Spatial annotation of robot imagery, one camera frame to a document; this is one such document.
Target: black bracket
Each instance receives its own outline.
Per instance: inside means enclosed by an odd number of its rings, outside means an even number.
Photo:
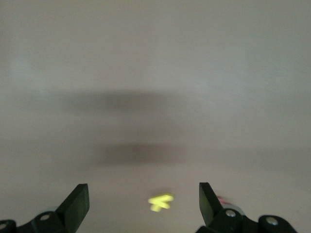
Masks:
[[[234,209],[224,209],[209,183],[200,183],[199,202],[205,226],[196,233],[297,233],[278,216],[264,215],[254,222]]]
[[[14,220],[1,220],[0,233],[75,233],[88,210],[88,186],[79,184],[55,211],[41,213],[19,227]]]

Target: yellow object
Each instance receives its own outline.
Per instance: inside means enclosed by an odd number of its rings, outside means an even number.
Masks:
[[[167,203],[168,201],[174,200],[174,197],[172,194],[162,194],[159,196],[155,196],[148,199],[148,202],[151,204],[150,209],[152,211],[159,212],[161,208],[169,209],[170,205]]]

